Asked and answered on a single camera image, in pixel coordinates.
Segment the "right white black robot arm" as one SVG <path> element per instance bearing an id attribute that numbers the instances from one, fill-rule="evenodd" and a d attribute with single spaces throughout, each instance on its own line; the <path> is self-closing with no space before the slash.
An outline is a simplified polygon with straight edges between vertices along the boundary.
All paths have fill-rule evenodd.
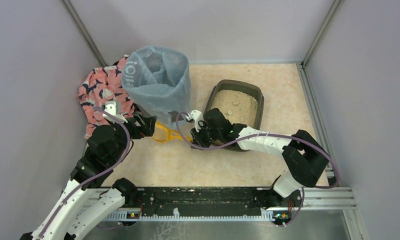
<path id="1" fill-rule="evenodd" d="M 261 208 L 283 206 L 289 203 L 293 192 L 314 188 L 329 163 L 329 155 L 305 130 L 293 135 L 273 134 L 243 123 L 231 123 L 217 108 L 205 114 L 192 110 L 185 118 L 194 124 L 191 143 L 199 149 L 210 148 L 218 141 L 224 146 L 237 145 L 244 151 L 282 157 L 288 171 L 278 176 L 270 189 L 253 196 Z"/>

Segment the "grey plastic litter box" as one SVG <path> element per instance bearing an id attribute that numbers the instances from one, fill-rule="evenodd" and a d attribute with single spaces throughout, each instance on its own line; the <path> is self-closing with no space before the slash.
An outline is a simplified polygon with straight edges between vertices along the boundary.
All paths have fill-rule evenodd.
<path id="1" fill-rule="evenodd" d="M 264 96 L 262 94 L 262 91 L 260 90 L 259 87 L 252 85 L 250 83 L 246 82 L 241 82 L 241 81 L 236 81 L 236 80 L 221 80 L 212 90 L 212 93 L 209 96 L 208 102 L 206 104 L 205 110 L 202 113 L 203 118 L 206 112 L 211 110 L 213 101 L 219 91 L 222 90 L 232 90 L 232 91 L 239 91 L 243 92 L 245 94 L 248 94 L 252 97 L 254 97 L 257 100 L 257 111 L 256 111 L 256 118 L 254 121 L 254 126 L 250 127 L 246 124 L 242 123 L 231 123 L 233 126 L 233 129 L 230 131 L 230 138 L 232 141 L 224 143 L 224 144 L 219 144 L 216 142 L 215 144 L 210 145 L 210 149 L 219 149 L 219 148 L 224 148 L 224 149 L 230 149 L 234 151 L 241 151 L 243 152 L 244 149 L 242 149 L 239 146 L 238 140 L 242 140 L 242 138 L 248 136 L 249 134 L 246 133 L 245 131 L 247 130 L 253 130 L 252 135 L 255 135 L 260 132 L 260 126 L 262 122 L 262 115 L 263 115 L 263 110 L 264 110 Z"/>

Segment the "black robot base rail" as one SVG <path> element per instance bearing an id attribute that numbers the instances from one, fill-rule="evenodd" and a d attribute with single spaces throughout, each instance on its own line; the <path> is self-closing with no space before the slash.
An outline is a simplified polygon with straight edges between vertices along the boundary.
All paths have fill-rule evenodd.
<path id="1" fill-rule="evenodd" d="M 301 205 L 295 190 L 282 198 L 269 187 L 144 187 L 132 205 L 113 211 L 106 221 L 132 225 L 138 221 L 265 221 L 288 223 Z"/>

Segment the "blue plastic trash bag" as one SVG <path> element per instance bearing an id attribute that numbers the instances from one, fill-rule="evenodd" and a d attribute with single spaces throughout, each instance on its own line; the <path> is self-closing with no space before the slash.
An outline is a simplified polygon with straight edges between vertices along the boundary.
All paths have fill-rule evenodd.
<path id="1" fill-rule="evenodd" d="M 142 110 L 170 129 L 177 115 L 191 110 L 190 63 L 183 53 L 145 46 L 130 54 L 121 70 L 121 85 Z"/>

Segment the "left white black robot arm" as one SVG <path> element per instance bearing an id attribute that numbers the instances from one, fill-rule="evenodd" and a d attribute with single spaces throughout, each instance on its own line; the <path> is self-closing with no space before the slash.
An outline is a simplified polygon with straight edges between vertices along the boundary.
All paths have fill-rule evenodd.
<path id="1" fill-rule="evenodd" d="M 128 179 L 101 186 L 130 153 L 134 140 L 151 137 L 156 116 L 134 113 L 123 121 L 108 114 L 108 124 L 95 128 L 84 155 L 77 161 L 59 200 L 41 225 L 22 240 L 82 240 L 118 208 L 137 202 L 138 188 Z"/>

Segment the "yellow plastic litter scoop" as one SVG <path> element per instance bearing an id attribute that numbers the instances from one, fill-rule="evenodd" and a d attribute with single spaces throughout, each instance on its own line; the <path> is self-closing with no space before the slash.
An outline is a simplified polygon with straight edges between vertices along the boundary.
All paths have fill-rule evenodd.
<path id="1" fill-rule="evenodd" d="M 183 137 L 188 141 L 192 141 L 191 137 L 182 135 L 177 130 L 170 129 L 158 121 L 155 123 L 155 130 L 152 139 L 156 142 L 167 143 L 173 140 L 183 140 Z"/>

